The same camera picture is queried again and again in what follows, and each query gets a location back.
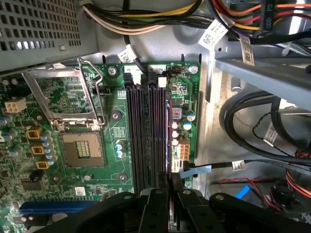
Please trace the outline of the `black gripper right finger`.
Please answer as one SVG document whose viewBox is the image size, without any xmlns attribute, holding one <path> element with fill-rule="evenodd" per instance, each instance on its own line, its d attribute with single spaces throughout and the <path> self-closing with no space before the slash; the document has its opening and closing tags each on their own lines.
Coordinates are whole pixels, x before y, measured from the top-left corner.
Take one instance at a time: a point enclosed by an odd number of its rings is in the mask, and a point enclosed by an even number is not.
<svg viewBox="0 0 311 233">
<path fill-rule="evenodd" d="M 171 218 L 182 233 L 299 233 L 301 222 L 225 193 L 205 199 L 171 174 Z"/>
</svg>

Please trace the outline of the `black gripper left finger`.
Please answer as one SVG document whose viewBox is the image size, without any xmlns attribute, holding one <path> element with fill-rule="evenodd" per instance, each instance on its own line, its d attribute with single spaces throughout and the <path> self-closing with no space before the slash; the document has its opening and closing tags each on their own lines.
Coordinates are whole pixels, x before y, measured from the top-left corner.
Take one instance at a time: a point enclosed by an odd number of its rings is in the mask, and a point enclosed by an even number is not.
<svg viewBox="0 0 311 233">
<path fill-rule="evenodd" d="M 157 187 L 142 195 L 118 193 L 39 230 L 40 233 L 166 233 L 168 176 L 160 172 Z"/>
</svg>

